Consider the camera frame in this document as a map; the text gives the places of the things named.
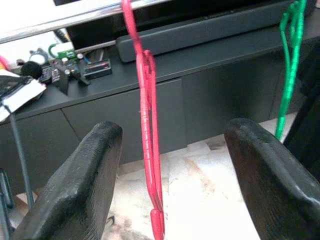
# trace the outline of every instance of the black furniture top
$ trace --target black furniture top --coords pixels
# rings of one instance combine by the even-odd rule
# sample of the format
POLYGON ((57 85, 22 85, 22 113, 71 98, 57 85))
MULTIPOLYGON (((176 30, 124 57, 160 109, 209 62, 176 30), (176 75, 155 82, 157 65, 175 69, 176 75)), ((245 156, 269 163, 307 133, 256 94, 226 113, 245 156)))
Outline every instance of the black furniture top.
MULTIPOLYGON (((304 42, 320 38, 320 9, 305 20, 304 42)), ((157 82, 179 78, 282 48, 278 26, 272 26, 224 39, 188 47, 155 57, 157 82)), ((139 87, 135 62, 122 63, 115 47, 109 58, 112 74, 92 80, 89 86, 80 86, 77 81, 69 83, 68 95, 49 85, 40 100, 24 106, 17 118, 27 118, 83 102, 112 96, 139 87)))
POLYGON ((13 240, 99 240, 114 194, 122 128, 97 124, 52 175, 13 240))
POLYGON ((320 183, 314 176, 249 119, 232 120, 224 136, 260 238, 320 239, 320 183))

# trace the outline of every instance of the chrome bar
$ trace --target chrome bar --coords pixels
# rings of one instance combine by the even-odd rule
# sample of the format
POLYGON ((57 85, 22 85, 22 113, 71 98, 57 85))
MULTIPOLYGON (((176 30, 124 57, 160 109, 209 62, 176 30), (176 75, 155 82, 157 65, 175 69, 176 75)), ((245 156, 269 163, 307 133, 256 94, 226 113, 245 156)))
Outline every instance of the chrome bar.
MULTIPOLYGON (((132 8, 140 9, 170 0, 133 0, 132 8)), ((122 12, 121 0, 98 0, 89 4, 88 1, 77 1, 66 5, 56 6, 51 19, 44 22, 27 25, 19 29, 0 32, 0 44, 47 33, 56 29, 83 24, 89 21, 105 18, 122 12)))

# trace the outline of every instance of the television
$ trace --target television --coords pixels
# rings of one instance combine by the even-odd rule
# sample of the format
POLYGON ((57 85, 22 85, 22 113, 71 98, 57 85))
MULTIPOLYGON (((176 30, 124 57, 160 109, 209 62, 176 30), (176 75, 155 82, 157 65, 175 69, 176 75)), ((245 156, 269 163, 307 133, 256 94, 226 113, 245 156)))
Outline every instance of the television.
MULTIPOLYGON (((77 1, 54 0, 57 6, 77 1)), ((134 17, 144 47, 156 55, 277 24, 292 2, 171 0, 136 9, 134 17)), ((307 1, 306 13, 315 3, 307 1)), ((123 62, 135 59, 122 13, 70 26, 67 32, 79 53, 116 44, 123 62)))

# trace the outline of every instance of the floor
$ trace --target floor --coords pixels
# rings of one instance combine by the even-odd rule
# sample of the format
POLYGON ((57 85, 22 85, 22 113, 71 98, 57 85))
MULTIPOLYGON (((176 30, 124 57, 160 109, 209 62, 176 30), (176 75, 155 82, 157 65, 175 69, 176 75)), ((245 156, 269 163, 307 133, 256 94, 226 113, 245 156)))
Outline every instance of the floor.
MULTIPOLYGON (((283 138, 294 118, 286 116, 283 138)), ((276 124, 276 119, 261 123, 271 133, 276 124)), ((223 135, 160 157, 166 240, 259 240, 223 135)), ((26 214, 25 194, 16 200, 26 214)), ((115 224, 107 224, 102 240, 153 240, 151 209, 143 161, 119 166, 109 211, 115 224)))

